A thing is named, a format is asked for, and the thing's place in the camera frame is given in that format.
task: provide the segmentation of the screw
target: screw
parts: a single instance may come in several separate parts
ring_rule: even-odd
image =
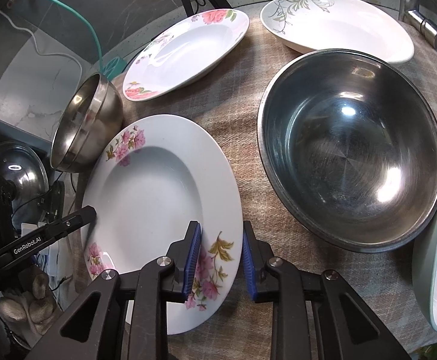
[[[337,280],[339,278],[339,274],[337,273],[337,271],[333,270],[333,269],[327,269],[324,272],[324,276],[327,280]]]
[[[106,269],[105,271],[102,272],[101,276],[102,279],[105,280],[113,279],[115,277],[115,271],[113,269]]]
[[[283,264],[283,260],[280,257],[272,257],[268,260],[268,263],[271,266],[277,267]]]
[[[172,260],[170,259],[170,257],[167,256],[162,256],[157,258],[157,264],[160,266],[167,266],[172,262]]]

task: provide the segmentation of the plaid tablecloth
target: plaid tablecloth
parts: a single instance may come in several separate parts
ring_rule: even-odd
[[[412,27],[404,25],[415,57],[399,69],[421,90],[437,117],[437,51]],[[217,141],[230,161],[239,187],[243,218],[258,239],[298,268],[321,273],[334,268],[362,296],[409,352],[437,342],[415,301],[411,284],[412,243],[392,252],[359,254],[314,237],[282,205],[270,185],[258,152],[257,112],[262,94],[277,71],[299,54],[273,37],[251,17],[245,38],[205,78],[150,102],[123,98],[124,126],[149,115],[187,117]],[[114,80],[122,92],[124,74]],[[86,176],[80,184],[85,185]],[[89,280],[81,244],[74,236],[76,286]],[[218,311],[198,328],[169,337],[170,352],[185,359],[270,358],[271,304],[250,301],[242,269]]]

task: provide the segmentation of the green leaf pattern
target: green leaf pattern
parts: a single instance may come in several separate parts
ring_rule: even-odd
[[[277,21],[278,23],[282,23],[283,26],[281,26],[279,29],[274,28],[273,30],[277,33],[285,34],[285,27],[287,25],[292,25],[289,21],[287,21],[287,18],[289,16],[294,16],[299,9],[310,10],[311,3],[319,7],[323,12],[327,13],[330,13],[330,10],[328,9],[334,4],[334,2],[330,0],[277,0],[275,2],[277,9],[269,17],[272,17],[273,20]]]

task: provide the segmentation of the cable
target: cable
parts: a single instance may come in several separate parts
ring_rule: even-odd
[[[60,177],[63,175],[63,172],[60,172],[59,176],[55,179],[55,181],[53,182],[52,185],[54,185],[59,179]],[[16,210],[14,211],[14,213],[11,215],[11,219],[13,219],[14,215],[17,213],[18,210],[20,210],[23,206],[25,206],[26,204],[30,203],[31,201],[35,200],[35,199],[40,199],[42,197],[44,197],[45,195],[49,194],[52,191],[53,188],[49,188],[49,190],[47,192],[44,192],[38,196],[35,196],[34,198],[31,198],[30,200],[27,200],[25,203],[20,204]]]
[[[70,182],[71,182],[71,188],[74,190],[75,193],[77,193],[77,190],[74,185],[73,173],[70,173]]]
[[[73,275],[71,275],[71,276],[64,276],[64,277],[62,277],[61,279],[60,279],[60,281],[59,281],[59,283],[57,284],[57,286],[54,288],[54,289],[51,289],[51,291],[52,292],[54,292],[54,291],[56,291],[56,290],[58,290],[58,288],[66,281],[66,280],[69,280],[69,279],[71,279],[73,277]]]
[[[75,199],[76,199],[76,197],[71,201],[71,204],[70,204],[69,210],[68,210],[68,212],[67,212],[67,215],[70,215],[71,209],[72,209],[72,208],[74,207],[74,205],[75,205]]]
[[[10,25],[13,28],[15,28],[15,30],[20,30],[20,31],[28,32],[32,36],[32,39],[34,41],[35,51],[37,52],[37,54],[39,56],[64,56],[64,57],[67,57],[67,58],[71,59],[72,61],[75,61],[75,63],[80,68],[80,77],[78,79],[77,88],[75,89],[75,91],[78,89],[78,87],[80,85],[80,82],[82,80],[83,67],[82,67],[82,64],[79,62],[79,60],[77,58],[75,58],[72,55],[65,54],[64,52],[50,52],[50,53],[47,53],[47,54],[45,54],[43,52],[40,52],[39,49],[38,49],[38,45],[37,45],[37,38],[35,38],[35,34],[32,31],[30,31],[28,28],[16,26],[15,23],[11,20],[11,18],[6,13],[0,11],[0,14],[9,21]]]
[[[90,32],[92,32],[92,36],[94,38],[95,44],[97,45],[97,51],[98,51],[98,64],[100,66],[100,71],[103,72],[103,65],[102,65],[102,47],[100,47],[100,42],[98,41],[97,33],[95,32],[92,25],[83,17],[80,13],[78,13],[75,9],[70,8],[68,5],[64,4],[63,2],[59,0],[51,0],[52,2],[56,3],[57,5],[60,5],[62,8],[65,8],[69,12],[72,12],[76,17],[78,17],[81,21],[83,21],[87,27],[90,29]]]

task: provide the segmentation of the bowl rim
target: bowl rim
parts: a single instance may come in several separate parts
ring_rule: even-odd
[[[92,96],[92,100],[90,101],[90,105],[88,106],[87,112],[85,112],[85,115],[83,116],[82,122],[80,123],[80,127],[75,132],[74,138],[72,139],[72,141],[71,141],[69,147],[67,148],[67,150],[65,151],[64,155],[61,157],[60,161],[58,161],[56,166],[54,166],[54,164],[52,163],[52,154],[53,154],[53,149],[55,147],[55,139],[57,137],[57,132],[60,128],[60,124],[62,123],[62,120],[65,116],[66,110],[70,107],[72,101],[74,100],[76,94],[78,93],[78,91],[80,91],[82,86],[85,85],[85,83],[87,83],[88,80],[92,79],[92,77],[97,76],[97,75],[99,76],[97,88],[95,89],[94,95]],[[55,133],[53,135],[52,148],[50,150],[50,166],[52,169],[59,169],[59,170],[67,171],[70,167],[70,164],[67,165],[66,167],[62,166],[66,157],[70,157],[67,159],[70,160],[70,163],[72,163],[73,161],[75,161],[78,154],[80,154],[80,151],[82,150],[83,144],[85,143],[85,141],[88,138],[91,127],[92,127],[93,123],[95,122],[95,119],[97,118],[97,115],[100,112],[100,109],[102,108],[103,101],[105,99],[105,95],[107,94],[108,88],[109,88],[109,80],[102,73],[96,72],[96,73],[91,74],[89,77],[87,77],[87,79],[85,81],[83,81],[82,85],[80,85],[80,87],[77,89],[75,94],[72,96],[72,98],[68,102],[64,112],[60,116],[59,123],[57,125],[57,129],[55,130]]]
[[[269,6],[271,6],[273,3],[277,2],[278,0],[272,0],[269,1],[266,5],[263,6],[263,8],[260,11],[260,21],[262,23],[262,25],[267,29],[267,31],[269,31],[271,34],[273,34],[275,37],[279,38],[281,42],[285,41],[285,42],[289,42],[294,44],[297,47],[300,47],[302,49],[307,49],[309,51],[318,51],[315,48],[312,48],[310,45],[306,45],[306,44],[301,44],[301,43],[297,43],[296,40],[291,39],[289,36],[285,36],[283,34],[280,33],[276,33],[267,23],[266,23],[266,19],[265,19],[265,11],[268,9]],[[407,39],[408,43],[407,45],[409,47],[411,47],[411,52],[409,52],[409,54],[407,54],[406,56],[403,56],[401,59],[391,59],[391,61],[386,62],[389,64],[393,64],[393,65],[401,65],[405,62],[410,61],[414,55],[415,55],[415,45],[414,42],[412,41],[412,38],[410,37],[410,35],[407,33],[407,31],[405,31],[405,29],[400,26],[397,21],[395,21],[391,16],[389,16],[387,13],[383,12],[381,9],[377,8],[375,5],[368,3],[367,1],[364,0],[349,0],[349,1],[354,1],[355,4],[359,4],[359,5],[369,5],[371,6],[372,10],[376,9],[377,13],[379,15],[381,15],[383,18],[385,18],[389,23],[393,23],[395,22],[403,31],[403,33],[405,33],[407,35],[407,37],[405,37]]]
[[[331,243],[332,245],[338,246],[340,248],[354,251],[354,252],[360,252],[360,253],[379,253],[384,251],[390,251],[393,249],[397,249],[400,246],[403,246],[407,244],[408,242],[412,241],[417,235],[419,235],[422,230],[429,224],[429,222],[432,220],[432,217],[434,216],[436,210],[437,210],[437,191],[435,192],[434,196],[434,203],[431,207],[428,207],[426,216],[423,218],[423,220],[418,223],[415,228],[408,231],[408,233],[402,234],[400,237],[396,238],[395,240],[388,241],[388,242],[377,242],[377,243],[364,243],[364,242],[355,242],[350,240],[343,240],[341,238],[335,237],[332,233],[327,232],[323,230],[322,228],[319,228],[318,226],[315,226],[312,221],[310,221],[307,217],[307,215],[304,215],[301,210],[297,210],[294,205],[292,204],[292,199],[289,196],[289,194],[286,192],[284,186],[279,180],[279,177],[277,176],[277,173],[275,172],[274,168],[272,167],[271,161],[268,157],[266,144],[264,140],[264,129],[263,129],[263,121],[264,121],[264,111],[265,106],[267,103],[268,96],[272,90],[272,88],[275,86],[275,83],[278,81],[280,77],[282,77],[293,65],[301,62],[303,59],[309,59],[313,58],[316,55],[325,55],[325,54],[349,54],[349,55],[356,55],[360,57],[365,57],[366,59],[370,59],[373,62],[379,63],[385,67],[388,67],[392,69],[395,73],[397,73],[399,76],[401,76],[411,87],[414,89],[414,91],[417,93],[419,98],[422,100],[423,105],[425,106],[426,110],[428,111],[429,116],[431,117],[431,120],[433,122],[433,129],[437,135],[437,120],[436,117],[432,111],[432,108],[428,104],[427,100],[424,98],[422,93],[417,89],[417,87],[406,77],[404,74],[402,74],[400,71],[398,71],[395,67],[393,67],[391,64],[374,57],[373,55],[366,54],[364,52],[359,52],[355,50],[347,50],[347,49],[325,49],[325,50],[317,50],[313,52],[309,52],[307,54],[301,55],[294,60],[287,63],[284,67],[282,67],[272,78],[272,80],[267,85],[263,95],[262,99],[260,101],[260,105],[258,108],[258,114],[257,114],[257,141],[258,141],[258,149],[260,154],[260,159],[262,161],[263,167],[265,169],[265,173],[267,174],[268,180],[270,181],[272,188],[274,189],[275,193],[279,197],[282,204],[287,208],[287,210],[296,218],[300,224],[302,224],[303,227],[305,227],[307,230],[309,230],[311,233],[315,234],[319,238]]]

